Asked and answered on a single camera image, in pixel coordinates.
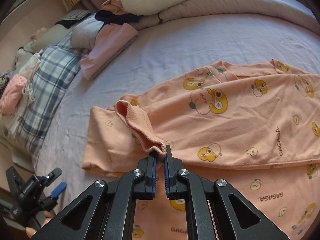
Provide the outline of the left hand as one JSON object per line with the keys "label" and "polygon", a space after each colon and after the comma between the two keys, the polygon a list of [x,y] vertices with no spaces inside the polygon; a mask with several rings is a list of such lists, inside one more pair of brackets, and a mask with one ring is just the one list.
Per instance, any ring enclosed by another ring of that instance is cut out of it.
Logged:
{"label": "left hand", "polygon": [[27,236],[31,238],[40,228],[46,225],[54,217],[54,211],[43,211],[42,213],[39,212],[25,228]]}

